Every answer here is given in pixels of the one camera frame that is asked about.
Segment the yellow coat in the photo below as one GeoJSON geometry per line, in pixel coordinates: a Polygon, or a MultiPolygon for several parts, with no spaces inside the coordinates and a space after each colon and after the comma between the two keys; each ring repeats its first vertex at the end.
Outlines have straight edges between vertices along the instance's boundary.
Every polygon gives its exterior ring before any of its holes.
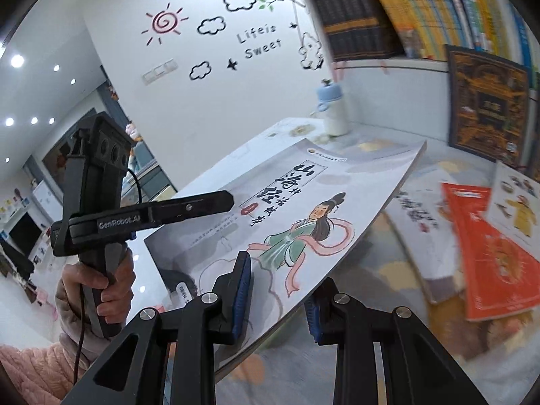
{"type": "Polygon", "coordinates": [[[514,227],[521,231],[525,236],[531,237],[531,221],[536,225],[536,215],[525,204],[517,201],[506,200],[507,204],[516,209],[514,217],[514,227]]]}

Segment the black cable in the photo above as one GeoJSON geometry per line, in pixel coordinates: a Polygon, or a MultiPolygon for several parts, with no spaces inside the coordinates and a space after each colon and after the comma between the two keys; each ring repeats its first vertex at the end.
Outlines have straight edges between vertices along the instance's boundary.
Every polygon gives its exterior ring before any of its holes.
{"type": "Polygon", "coordinates": [[[80,338],[79,338],[79,344],[77,345],[77,354],[75,355],[75,366],[74,366],[74,373],[73,373],[73,385],[77,383],[78,377],[79,377],[79,361],[80,361],[80,354],[83,352],[83,341],[84,341],[84,323],[85,323],[85,315],[84,315],[84,292],[83,292],[83,285],[80,285],[80,338]]]}
{"type": "Polygon", "coordinates": [[[128,168],[128,172],[131,174],[131,176],[135,180],[135,184],[137,185],[137,192],[139,192],[139,204],[142,204],[142,192],[140,190],[139,180],[137,179],[137,176],[135,175],[133,170],[128,168]]]}

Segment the green dress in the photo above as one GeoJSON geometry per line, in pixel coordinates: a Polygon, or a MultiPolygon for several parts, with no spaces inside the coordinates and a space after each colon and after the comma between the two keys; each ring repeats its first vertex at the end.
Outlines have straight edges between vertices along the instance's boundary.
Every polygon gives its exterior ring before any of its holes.
{"type": "Polygon", "coordinates": [[[296,240],[296,238],[304,234],[311,235],[315,230],[315,224],[315,221],[306,219],[293,229],[268,236],[265,239],[265,244],[270,245],[271,248],[259,256],[261,265],[266,269],[276,270],[284,262],[292,268],[306,248],[306,243],[302,240],[296,240]]]}

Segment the black screen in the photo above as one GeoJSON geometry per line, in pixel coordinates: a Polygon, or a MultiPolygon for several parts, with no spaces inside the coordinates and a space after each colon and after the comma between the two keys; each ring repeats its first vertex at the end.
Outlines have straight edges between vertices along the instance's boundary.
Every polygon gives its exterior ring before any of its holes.
{"type": "Polygon", "coordinates": [[[41,230],[28,213],[21,217],[21,220],[9,232],[17,247],[27,258],[41,234],[41,230]]]}

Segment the hand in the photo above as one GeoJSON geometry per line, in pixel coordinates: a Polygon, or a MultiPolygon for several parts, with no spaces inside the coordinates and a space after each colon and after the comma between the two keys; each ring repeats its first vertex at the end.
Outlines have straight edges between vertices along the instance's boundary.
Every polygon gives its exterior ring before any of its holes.
{"type": "Polygon", "coordinates": [[[82,264],[66,265],[62,271],[62,281],[66,289],[67,300],[80,318],[80,285],[94,289],[103,289],[102,303],[97,307],[99,316],[104,316],[109,324],[123,323],[131,308],[133,292],[131,285],[135,281],[133,272],[133,255],[128,248],[126,257],[114,273],[116,282],[109,286],[107,277],[96,270],[82,264]]]}

